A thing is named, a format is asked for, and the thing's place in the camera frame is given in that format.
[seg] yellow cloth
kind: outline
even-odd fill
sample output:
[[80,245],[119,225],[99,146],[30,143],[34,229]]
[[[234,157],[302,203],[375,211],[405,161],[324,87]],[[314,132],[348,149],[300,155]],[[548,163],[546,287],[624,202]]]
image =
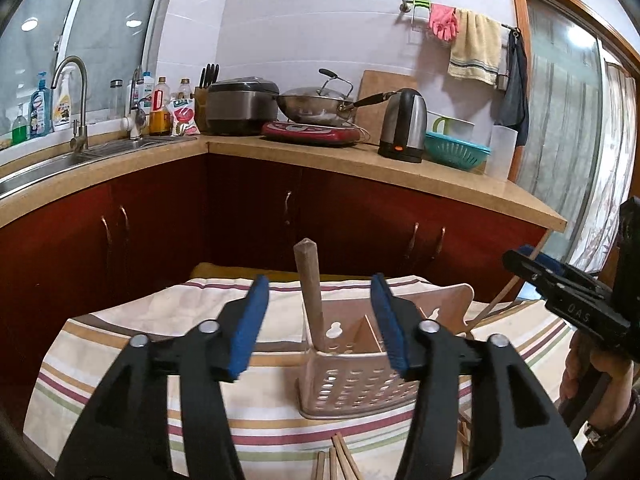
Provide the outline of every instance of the yellow cloth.
[[451,45],[449,75],[495,85],[502,53],[502,25],[484,14],[457,9],[458,35]]
[[[287,283],[298,282],[300,277],[297,272],[287,272],[284,270],[265,270],[265,269],[249,269],[247,267],[221,267],[214,264],[202,263],[198,264],[195,269],[191,271],[190,280],[201,278],[203,280],[213,279],[226,279],[236,280],[238,278],[244,278],[245,280],[252,280],[256,277],[256,274],[264,274],[270,282],[274,283]],[[363,276],[339,276],[337,274],[321,274],[321,282],[343,282],[345,280],[368,280]]]

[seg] red cabinet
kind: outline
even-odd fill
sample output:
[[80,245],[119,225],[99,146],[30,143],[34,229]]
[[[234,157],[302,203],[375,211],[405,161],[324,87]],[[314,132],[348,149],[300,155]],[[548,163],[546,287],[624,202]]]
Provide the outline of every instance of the red cabinet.
[[[108,184],[58,200],[0,230],[5,329],[0,387],[33,387],[65,321],[113,305]],[[26,408],[27,399],[23,399]]]
[[502,254],[545,233],[448,198],[319,170],[305,169],[300,195],[298,233],[318,243],[321,272],[469,283],[487,303],[511,279]]
[[0,229],[0,399],[19,426],[65,321],[189,278],[208,259],[205,155],[91,187]]
[[206,155],[111,181],[117,218],[118,301],[183,283],[207,260]]
[[212,263],[296,270],[296,216],[303,169],[238,156],[209,155]]

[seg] white tile wall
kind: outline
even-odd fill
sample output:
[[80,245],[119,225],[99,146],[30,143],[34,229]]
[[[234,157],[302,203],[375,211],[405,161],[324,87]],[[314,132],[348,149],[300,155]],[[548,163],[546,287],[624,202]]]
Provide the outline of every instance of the white tile wall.
[[[432,0],[482,12],[514,25],[513,0]],[[640,36],[617,0],[582,0],[640,51]],[[220,77],[255,75],[282,91],[321,84],[318,68],[356,84],[365,69],[414,75],[430,110],[472,121],[487,142],[501,94],[446,75],[449,49],[412,32],[400,0],[171,0],[158,71],[170,80],[198,79],[202,64]],[[192,44],[181,41],[188,35]]]
[[188,77],[196,86],[207,63],[214,63],[226,0],[170,0],[154,76],[175,90]]

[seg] towel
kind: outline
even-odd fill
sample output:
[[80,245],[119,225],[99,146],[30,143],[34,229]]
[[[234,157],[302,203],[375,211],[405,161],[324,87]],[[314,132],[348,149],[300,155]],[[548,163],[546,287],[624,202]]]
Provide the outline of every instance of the towel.
[[516,146],[524,146],[529,136],[529,101],[527,99],[527,54],[519,32],[511,31],[507,48],[509,82],[496,124],[516,130]]
[[451,46],[449,75],[495,85],[502,41],[499,22],[472,10],[457,9],[458,35]]

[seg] wristwatch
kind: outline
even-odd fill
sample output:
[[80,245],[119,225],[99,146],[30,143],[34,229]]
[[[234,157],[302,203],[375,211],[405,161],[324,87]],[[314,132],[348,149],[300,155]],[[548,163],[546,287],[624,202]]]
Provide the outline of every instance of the wristwatch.
[[584,430],[584,436],[589,443],[596,449],[603,448],[608,442],[613,440],[622,430],[626,428],[626,425],[631,421],[636,412],[636,404],[639,397],[635,390],[631,390],[631,399],[629,400],[629,406],[626,409],[625,414],[620,420],[608,430],[599,430],[598,428],[587,423]]

